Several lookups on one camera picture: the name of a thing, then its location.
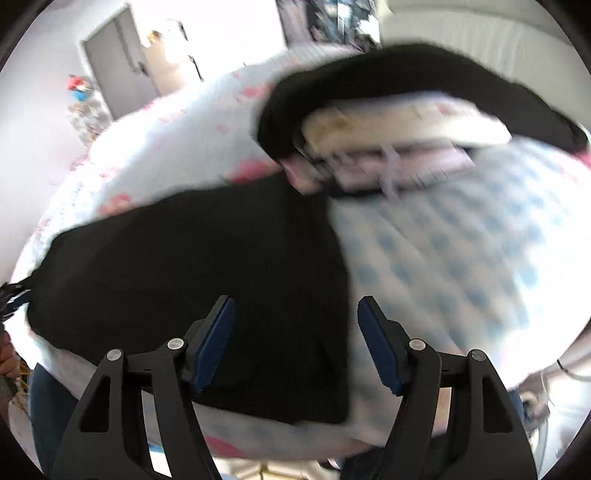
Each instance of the gray door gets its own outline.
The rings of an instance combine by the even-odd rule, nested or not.
[[[159,96],[129,8],[85,41],[84,48],[114,120]]]

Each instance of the bed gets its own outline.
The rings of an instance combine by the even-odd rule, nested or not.
[[[221,184],[243,161],[268,157],[253,140],[256,114],[288,72],[354,54],[302,46],[210,85],[159,99],[97,139],[51,201],[24,247],[13,280],[27,276],[59,233],[183,189]],[[434,348],[491,357],[507,389],[552,364],[591,317],[591,172],[526,138],[476,150],[461,179],[392,202],[335,200],[331,216],[352,283],[352,311],[374,295],[386,315]],[[21,310],[6,323],[30,367],[40,363],[80,398],[95,367],[33,334]],[[350,320],[347,422],[296,426],[195,405],[212,452],[300,460],[351,455],[383,445],[399,399],[375,371]],[[446,393],[436,433],[446,424]],[[148,438],[160,444],[144,395]]]

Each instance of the black garment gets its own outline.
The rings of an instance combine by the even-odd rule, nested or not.
[[[259,120],[257,140],[276,160],[296,152],[294,134],[313,111],[334,100],[440,91],[498,117],[514,135],[567,152],[583,151],[584,132],[523,85],[476,62],[427,44],[398,45],[336,60],[279,82]]]
[[[94,364],[182,336],[228,294],[237,327],[195,400],[287,423],[346,418],[345,262],[326,196],[284,173],[65,232],[29,283],[33,331]]]

